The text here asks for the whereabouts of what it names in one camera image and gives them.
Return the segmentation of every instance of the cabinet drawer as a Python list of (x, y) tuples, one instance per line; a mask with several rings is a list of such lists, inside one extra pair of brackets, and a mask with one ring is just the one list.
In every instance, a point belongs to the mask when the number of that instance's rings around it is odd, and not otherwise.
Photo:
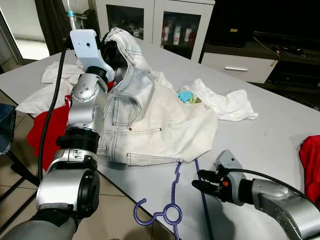
[(201, 64), (245, 82), (264, 83), (277, 61), (205, 52)]

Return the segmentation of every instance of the white cloth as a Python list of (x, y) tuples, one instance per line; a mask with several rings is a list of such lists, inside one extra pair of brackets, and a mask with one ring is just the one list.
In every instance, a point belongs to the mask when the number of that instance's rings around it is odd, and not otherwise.
[(105, 40), (116, 41), (128, 67), (108, 94), (99, 158), (145, 166), (190, 163), (209, 151), (218, 127), (215, 112), (200, 103), (182, 103), (128, 32), (115, 27)]
[(196, 79), (190, 85), (182, 87), (181, 91), (191, 91), (201, 99), (201, 102), (214, 110), (218, 119), (227, 121), (241, 121), (243, 119), (254, 120), (258, 113), (254, 112), (248, 100), (247, 92), (244, 89), (230, 92), (222, 96), (213, 92), (202, 82)]
[[(54, 96), (56, 81), (58, 76), (59, 62), (54, 61), (45, 68), (42, 74), (41, 82), (50, 84), (20, 103), (16, 110), (31, 114), (33, 117), (49, 110), (52, 98)], [(65, 96), (71, 93), (73, 86), (78, 82), (80, 74), (83, 74), (83, 66), (79, 60), (76, 64), (63, 64), (59, 94), (54, 108), (60, 108), (65, 105)]]

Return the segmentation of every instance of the red garment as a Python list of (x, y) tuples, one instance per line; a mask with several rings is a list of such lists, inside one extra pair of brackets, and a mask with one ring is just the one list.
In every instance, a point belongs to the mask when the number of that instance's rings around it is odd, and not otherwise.
[[(114, 83), (114, 81), (111, 81), (106, 84), (108, 87), (108, 92), (111, 90)], [(53, 161), (55, 152), (60, 149), (60, 147), (56, 145), (56, 142), (59, 136), (65, 135), (70, 110), (70, 100), (70, 95), (65, 96), (65, 105), (55, 108), (51, 114), (51, 119), (46, 131), (46, 137), (43, 147), (42, 167), (44, 168), (44, 170), (48, 169), (51, 162)], [(29, 145), (34, 148), (34, 154), (36, 156), (39, 156), (41, 135), (44, 129), (47, 115), (48, 111), (45, 111), (34, 118), (33, 127), (26, 137)]]
[(320, 207), (320, 135), (308, 136), (299, 156), (304, 168), (304, 192)]

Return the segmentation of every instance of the table surface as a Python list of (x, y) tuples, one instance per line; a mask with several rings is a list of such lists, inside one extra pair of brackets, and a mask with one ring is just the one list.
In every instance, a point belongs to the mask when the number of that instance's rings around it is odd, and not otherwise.
[[(207, 87), (222, 95), (245, 89), (254, 111), (259, 113), (256, 120), (219, 121), (212, 150), (198, 158), (200, 169), (213, 169), (218, 155), (229, 149), (243, 168), (304, 189), (304, 171), (298, 151), (306, 137), (320, 134), (320, 112), (162, 48), (137, 41), (151, 67), (164, 72), (177, 90), (196, 78), (201, 78)], [(45, 67), (59, 58), (60, 54), (56, 54), (1, 74), (0, 89), (21, 103), (45, 86), (41, 83), (42, 73)], [(76, 62), (72, 51), (67, 52), (65, 62)], [(146, 198), (147, 202), (142, 207), (151, 215), (161, 212), (170, 202), (176, 166), (176, 163), (143, 167), (105, 161), (98, 163), (98, 169), (134, 201)], [(183, 240), (209, 239), (201, 194), (191, 186), (191, 181), (196, 178), (195, 163), (183, 163), (175, 196), (183, 212), (178, 225), (179, 236)], [(256, 240), (257, 236), (260, 240), (287, 239), (275, 220), (251, 205), (239, 207), (211, 196), (206, 199), (216, 240)], [(172, 231), (162, 217), (158, 220)]]

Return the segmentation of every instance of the light blue item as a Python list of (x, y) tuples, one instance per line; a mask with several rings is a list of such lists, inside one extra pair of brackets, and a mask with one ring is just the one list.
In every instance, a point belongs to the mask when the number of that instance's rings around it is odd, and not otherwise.
[(188, 102), (191, 97), (192, 97), (191, 91), (182, 91), (178, 93), (178, 98), (184, 103)]

